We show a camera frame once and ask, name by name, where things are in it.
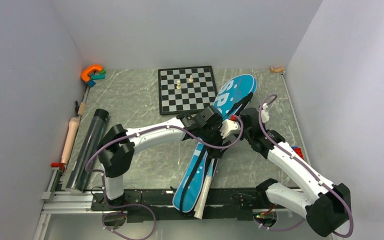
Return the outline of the blue racket cover bag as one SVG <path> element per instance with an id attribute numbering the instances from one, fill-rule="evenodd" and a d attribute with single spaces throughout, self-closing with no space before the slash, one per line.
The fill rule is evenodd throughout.
<path id="1" fill-rule="evenodd" d="M 231 115 L 237 116 L 251 101 L 257 85 L 256 79 L 250 74 L 235 76 L 223 85 L 211 106 L 220 113 L 223 121 Z M 174 208 L 181 214 L 194 213 L 197 218 L 202 218 L 212 178 L 223 153 L 222 149 L 197 143 L 172 199 Z"/>

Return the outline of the blue badminton racket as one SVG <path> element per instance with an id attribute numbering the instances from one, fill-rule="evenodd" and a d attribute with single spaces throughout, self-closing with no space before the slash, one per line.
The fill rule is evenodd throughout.
<path id="1" fill-rule="evenodd" d="M 203 182 L 203 185 L 202 185 L 202 189 L 201 189 L 201 192 L 200 192 L 200 195 L 198 197 L 198 200 L 197 200 L 197 203 L 194 207 L 194 217 L 196 219 L 202 219 L 203 218 L 203 213 L 204 213 L 204 209 L 205 209 L 205 205 L 206 205 L 206 200 L 207 200 L 207 197 L 208 197 L 208 194 L 209 194 L 209 190 L 210 190 L 210 187 L 211 187 L 211 183 L 212 183 L 212 180 L 213 180 L 213 176 L 214 176 L 214 172 L 215 172 L 215 168 L 217 166 L 217 160 L 216 159 L 212 159 L 211 162 L 210 162 L 210 165 L 208 166 L 208 169 L 207 169 L 207 174 L 204 178 L 204 182 Z"/>

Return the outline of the black shuttlecock tube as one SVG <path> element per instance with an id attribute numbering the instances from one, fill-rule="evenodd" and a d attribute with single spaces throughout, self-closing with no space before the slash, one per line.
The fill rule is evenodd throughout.
<path id="1" fill-rule="evenodd" d="M 95 110 L 90 121 L 88 131 L 81 145 L 73 170 L 65 186 L 65 191 L 69 193 L 82 193 L 89 176 L 85 170 L 86 164 L 94 152 L 97 150 L 102 135 L 109 120 L 109 112 L 98 108 Z"/>

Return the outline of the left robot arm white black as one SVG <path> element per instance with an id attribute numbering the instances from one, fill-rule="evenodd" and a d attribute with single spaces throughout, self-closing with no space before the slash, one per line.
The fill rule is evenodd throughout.
<path id="1" fill-rule="evenodd" d="M 123 175 L 130 169 L 133 156 L 148 148 L 194 139 L 211 149 L 222 149 L 223 139 L 219 131 L 222 121 L 220 111 L 209 106 L 195 115 L 180 114 L 142 128 L 115 125 L 94 154 L 102 167 L 104 204 L 111 210 L 123 205 Z"/>

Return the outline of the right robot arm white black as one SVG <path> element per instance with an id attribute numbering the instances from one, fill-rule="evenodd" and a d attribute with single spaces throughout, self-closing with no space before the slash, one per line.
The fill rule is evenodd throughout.
<path id="1" fill-rule="evenodd" d="M 281 168 L 302 191 L 270 178 L 256 187 L 255 200 L 260 207 L 283 206 L 305 218 L 321 237 L 351 222 L 351 192 L 344 183 L 335 184 L 309 166 L 283 136 L 265 128 L 256 108 L 246 108 L 239 116 L 243 121 L 243 138 L 251 148 Z"/>

